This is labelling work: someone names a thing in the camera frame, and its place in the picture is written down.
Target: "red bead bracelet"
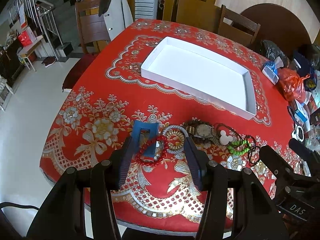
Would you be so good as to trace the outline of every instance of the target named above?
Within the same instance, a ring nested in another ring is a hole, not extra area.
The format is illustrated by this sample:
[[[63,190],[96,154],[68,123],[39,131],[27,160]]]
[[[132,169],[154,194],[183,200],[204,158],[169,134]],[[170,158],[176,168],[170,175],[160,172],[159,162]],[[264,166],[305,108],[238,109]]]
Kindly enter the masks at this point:
[[[156,141],[163,141],[163,150],[162,150],[162,154],[161,156],[158,158],[157,161],[147,161],[147,160],[142,160],[141,159],[141,155],[144,153],[144,151],[152,144],[154,144]],[[155,167],[156,165],[159,165],[160,162],[163,160],[163,158],[165,158],[167,156],[167,150],[169,149],[169,141],[168,141],[168,138],[164,135],[159,135],[153,139],[150,139],[146,142],[146,144],[142,145],[142,147],[140,148],[140,150],[137,152],[136,154],[136,162],[138,164],[141,164],[141,165],[146,165],[146,166],[150,166],[150,167]]]

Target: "silver braided bracelet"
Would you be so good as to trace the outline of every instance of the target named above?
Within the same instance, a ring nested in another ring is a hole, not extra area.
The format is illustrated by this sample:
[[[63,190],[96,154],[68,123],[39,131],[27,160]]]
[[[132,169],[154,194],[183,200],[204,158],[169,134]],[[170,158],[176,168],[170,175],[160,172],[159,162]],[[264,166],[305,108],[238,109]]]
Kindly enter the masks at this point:
[[[179,125],[174,125],[174,124],[173,124],[173,125],[169,125],[168,127],[166,127],[166,128],[162,131],[162,135],[165,136],[165,135],[167,134],[167,132],[168,132],[169,130],[172,130],[172,129],[180,130],[180,131],[183,133],[184,137],[189,137],[188,132],[186,131],[186,129],[184,129],[183,127],[181,127],[181,126],[179,126]],[[177,149],[177,150],[168,149],[167,152],[168,152],[168,153],[171,153],[171,154],[182,153],[182,152],[183,152],[183,141],[184,141],[184,138],[181,140],[182,146],[181,146],[179,149]]]

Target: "staircase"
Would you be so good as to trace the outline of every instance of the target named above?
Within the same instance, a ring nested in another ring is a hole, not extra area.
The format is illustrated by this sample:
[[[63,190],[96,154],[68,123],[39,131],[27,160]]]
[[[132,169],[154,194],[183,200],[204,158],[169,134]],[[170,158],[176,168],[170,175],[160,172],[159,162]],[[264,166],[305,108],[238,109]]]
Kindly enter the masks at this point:
[[[15,23],[19,7],[24,2],[25,14],[36,25],[37,35],[44,36],[44,47],[48,54],[52,54],[52,51],[57,60],[67,58],[80,45],[74,5],[76,1],[81,0],[15,0],[9,7],[11,24]]]

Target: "white jacket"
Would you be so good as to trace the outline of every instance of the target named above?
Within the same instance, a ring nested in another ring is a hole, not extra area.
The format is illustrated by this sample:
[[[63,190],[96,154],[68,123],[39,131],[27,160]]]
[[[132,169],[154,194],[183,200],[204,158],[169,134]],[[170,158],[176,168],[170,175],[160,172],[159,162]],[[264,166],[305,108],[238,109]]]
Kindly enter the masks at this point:
[[[103,14],[103,18],[111,40],[133,23],[127,0],[111,0],[109,9]]]

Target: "white tray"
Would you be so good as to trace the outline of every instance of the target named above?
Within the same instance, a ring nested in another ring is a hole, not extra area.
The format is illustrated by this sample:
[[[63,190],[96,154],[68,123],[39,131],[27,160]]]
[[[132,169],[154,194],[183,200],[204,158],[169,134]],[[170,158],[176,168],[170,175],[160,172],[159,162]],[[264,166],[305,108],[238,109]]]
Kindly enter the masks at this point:
[[[143,62],[141,76],[223,107],[247,120],[256,115],[250,72],[195,44],[164,38]]]

